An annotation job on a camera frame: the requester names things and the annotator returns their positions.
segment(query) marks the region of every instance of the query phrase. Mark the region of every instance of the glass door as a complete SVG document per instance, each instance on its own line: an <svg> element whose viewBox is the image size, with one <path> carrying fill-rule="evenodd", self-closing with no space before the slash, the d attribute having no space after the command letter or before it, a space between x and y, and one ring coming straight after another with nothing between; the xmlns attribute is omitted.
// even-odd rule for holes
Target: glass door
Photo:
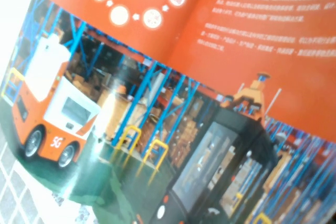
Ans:
<svg viewBox="0 0 336 224"><path fill-rule="evenodd" d="M211 124L172 188L187 212L234 157L236 139L237 133L216 122Z"/></svg>

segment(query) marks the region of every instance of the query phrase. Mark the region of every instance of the black wheel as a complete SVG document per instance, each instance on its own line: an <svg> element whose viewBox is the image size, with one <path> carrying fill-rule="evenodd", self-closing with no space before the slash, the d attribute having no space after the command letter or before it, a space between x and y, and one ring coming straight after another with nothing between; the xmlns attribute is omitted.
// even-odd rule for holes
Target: black wheel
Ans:
<svg viewBox="0 0 336 224"><path fill-rule="evenodd" d="M38 149L41 146L42 140L44 138L44 131L42 127L35 128L27 138L24 148L25 158L31 159L33 158Z"/></svg>
<svg viewBox="0 0 336 224"><path fill-rule="evenodd" d="M61 155L59 156L58 167L62 169L67 167L73 160L75 153L76 153L75 145L69 144L67 147L65 147Z"/></svg>

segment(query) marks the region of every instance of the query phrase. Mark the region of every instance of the brochure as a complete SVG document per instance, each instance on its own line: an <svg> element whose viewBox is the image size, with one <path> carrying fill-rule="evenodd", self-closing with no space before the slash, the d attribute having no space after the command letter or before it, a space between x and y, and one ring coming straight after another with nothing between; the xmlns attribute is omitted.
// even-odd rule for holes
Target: brochure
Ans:
<svg viewBox="0 0 336 224"><path fill-rule="evenodd" d="M336 0L31 0L0 223L333 223Z"/></svg>

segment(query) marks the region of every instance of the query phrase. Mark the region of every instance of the magazine page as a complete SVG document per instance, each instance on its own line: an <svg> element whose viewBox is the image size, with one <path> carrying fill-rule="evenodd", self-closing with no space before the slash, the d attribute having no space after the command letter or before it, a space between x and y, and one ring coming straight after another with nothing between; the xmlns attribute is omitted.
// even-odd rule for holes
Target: magazine page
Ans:
<svg viewBox="0 0 336 224"><path fill-rule="evenodd" d="M52 0L137 51L164 61L196 0Z"/></svg>
<svg viewBox="0 0 336 224"><path fill-rule="evenodd" d="M281 89L269 115L333 141L335 0L199 0L195 10L169 66L224 94L266 72L265 102Z"/></svg>

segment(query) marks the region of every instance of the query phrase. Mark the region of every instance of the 5g logo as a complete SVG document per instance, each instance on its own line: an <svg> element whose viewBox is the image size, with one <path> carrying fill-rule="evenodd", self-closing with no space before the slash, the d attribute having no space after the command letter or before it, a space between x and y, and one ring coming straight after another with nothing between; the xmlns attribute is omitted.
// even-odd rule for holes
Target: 5g logo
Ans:
<svg viewBox="0 0 336 224"><path fill-rule="evenodd" d="M63 137L55 137L53 140L53 143L50 145L51 147L59 148L61 146Z"/></svg>

